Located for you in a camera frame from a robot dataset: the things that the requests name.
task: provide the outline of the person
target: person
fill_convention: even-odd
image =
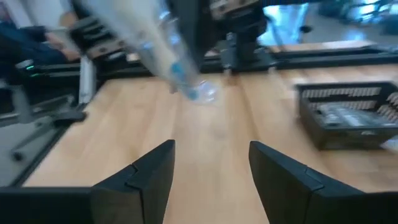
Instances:
[[[80,58],[76,50],[68,49],[44,26],[17,28],[3,7],[0,7],[0,35],[19,44],[26,59],[32,59],[37,65],[70,63]],[[2,51],[0,58],[7,58],[7,52]]]

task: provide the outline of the black crate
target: black crate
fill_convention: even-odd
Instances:
[[[300,120],[318,149],[380,149],[398,134],[398,126],[326,126],[317,115],[321,104],[337,102],[397,121],[398,88],[391,82],[317,83],[297,85],[297,89]]]

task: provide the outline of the floor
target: floor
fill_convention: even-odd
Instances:
[[[280,35],[285,44],[296,44],[295,36],[297,29],[301,26],[300,21],[303,21],[303,10],[307,5],[303,6],[274,6],[268,7],[264,12],[270,14],[275,18],[276,25],[280,29]],[[337,40],[364,40],[368,39],[381,44],[398,44],[396,36],[381,35],[381,26],[375,25],[370,27],[358,27],[355,25],[343,25],[336,19],[321,17],[317,14],[317,5],[311,4],[308,6],[307,15],[308,25],[313,26],[313,32],[305,37],[304,42],[330,42]],[[59,30],[57,33],[66,38],[65,31]],[[267,32],[259,38],[260,43],[264,45],[274,45],[275,42],[272,38],[272,33]],[[12,180],[12,176],[18,174],[22,167],[15,165],[9,158],[8,149],[15,144],[10,139],[16,141],[16,136],[22,138],[26,136],[32,127],[25,127],[21,125],[9,126],[0,129],[0,186],[8,185]],[[42,140],[35,142],[35,149],[43,144]]]

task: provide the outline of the wooden table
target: wooden table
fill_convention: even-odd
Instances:
[[[322,49],[364,45],[333,42]],[[316,150],[297,122],[296,83],[393,80],[397,65],[284,70],[206,78],[218,101],[195,105],[158,78],[107,82],[25,186],[90,186],[167,139],[176,139],[168,224],[267,223],[249,170],[251,140],[260,140],[310,167],[367,192],[398,190],[398,155],[387,151]]]

